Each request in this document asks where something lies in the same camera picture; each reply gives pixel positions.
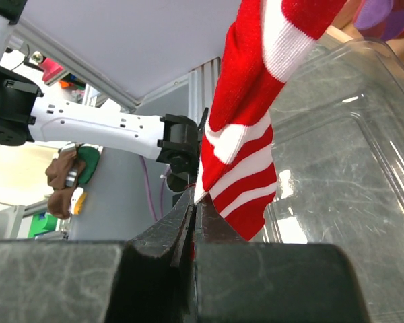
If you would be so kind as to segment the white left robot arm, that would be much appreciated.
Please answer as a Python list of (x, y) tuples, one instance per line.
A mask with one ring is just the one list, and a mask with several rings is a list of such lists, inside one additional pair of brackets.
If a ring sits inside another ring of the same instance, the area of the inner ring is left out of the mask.
[[(0, 5), (0, 54), (26, 1)], [(118, 119), (82, 106), (47, 117), (48, 100), (37, 98), (34, 135), (72, 135), (76, 141), (134, 148), (160, 131), (160, 117)], [(202, 322), (197, 314), (192, 266), (196, 208), (188, 188), (175, 207), (136, 238), (124, 241), (0, 241), (0, 322)]]

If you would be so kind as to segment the red white striped sock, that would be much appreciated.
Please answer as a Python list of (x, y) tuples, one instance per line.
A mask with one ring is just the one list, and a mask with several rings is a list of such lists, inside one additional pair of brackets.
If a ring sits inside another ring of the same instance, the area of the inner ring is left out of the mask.
[(277, 190), (269, 108), (343, 6), (338, 0), (246, 0), (228, 29), (194, 201), (211, 197), (245, 240), (263, 228)]

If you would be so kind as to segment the purple sock with orange cuff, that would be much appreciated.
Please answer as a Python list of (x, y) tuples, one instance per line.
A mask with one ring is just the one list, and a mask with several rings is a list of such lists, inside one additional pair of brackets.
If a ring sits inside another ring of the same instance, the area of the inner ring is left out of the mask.
[(404, 0), (361, 1), (352, 24), (363, 37), (392, 40), (404, 32)]

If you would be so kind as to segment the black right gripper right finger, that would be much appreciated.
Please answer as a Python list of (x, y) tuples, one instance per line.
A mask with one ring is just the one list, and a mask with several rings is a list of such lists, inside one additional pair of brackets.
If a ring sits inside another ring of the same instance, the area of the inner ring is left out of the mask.
[(332, 244), (247, 242), (197, 205), (195, 289), (199, 322), (368, 322), (355, 270)]

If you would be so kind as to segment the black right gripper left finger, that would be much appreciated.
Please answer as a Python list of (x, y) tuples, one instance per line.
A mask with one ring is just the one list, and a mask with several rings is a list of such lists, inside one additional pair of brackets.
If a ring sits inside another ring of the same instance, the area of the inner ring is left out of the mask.
[(192, 195), (129, 241), (0, 241), (0, 322), (183, 322)]

